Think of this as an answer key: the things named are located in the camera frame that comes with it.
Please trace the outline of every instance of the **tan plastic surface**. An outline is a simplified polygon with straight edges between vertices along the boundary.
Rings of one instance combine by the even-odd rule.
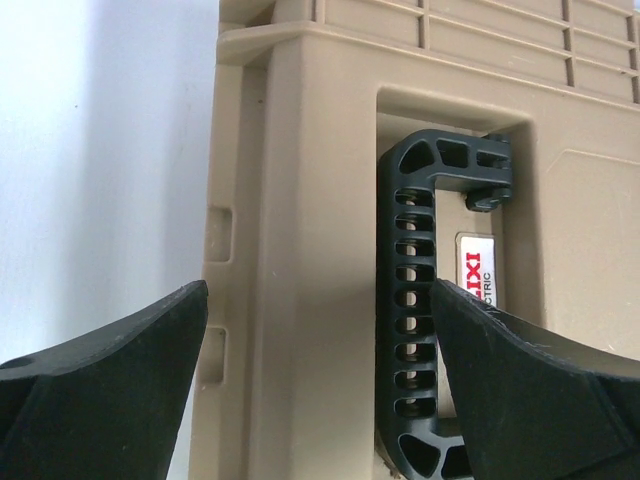
[[[389,478],[376,159],[429,125],[514,145],[502,211],[439,194],[440,276],[458,232],[493,234],[501,307],[640,358],[632,0],[222,0],[220,18],[192,479]]]

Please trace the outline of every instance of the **white surface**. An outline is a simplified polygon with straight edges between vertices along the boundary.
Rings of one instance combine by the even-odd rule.
[[[217,10],[0,0],[0,363],[200,278]]]

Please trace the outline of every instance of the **tan plastic case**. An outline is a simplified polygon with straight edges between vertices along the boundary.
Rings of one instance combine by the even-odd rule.
[[[376,159],[421,128],[514,147],[500,211],[439,193],[439,276],[459,232],[493,235],[502,308],[640,358],[632,0],[221,0],[220,19],[192,479],[389,478]]]

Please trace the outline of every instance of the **plastic toolbox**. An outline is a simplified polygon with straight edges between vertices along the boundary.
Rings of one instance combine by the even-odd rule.
[[[489,238],[498,306],[640,358],[631,0],[221,0],[220,20],[192,479],[389,478],[377,161],[425,129],[503,133],[513,169],[491,213],[435,191],[438,276]],[[433,475],[466,478],[449,453]]]

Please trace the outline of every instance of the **label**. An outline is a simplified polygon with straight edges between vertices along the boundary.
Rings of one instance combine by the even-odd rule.
[[[458,235],[458,286],[489,305],[498,305],[496,255],[493,237]]]

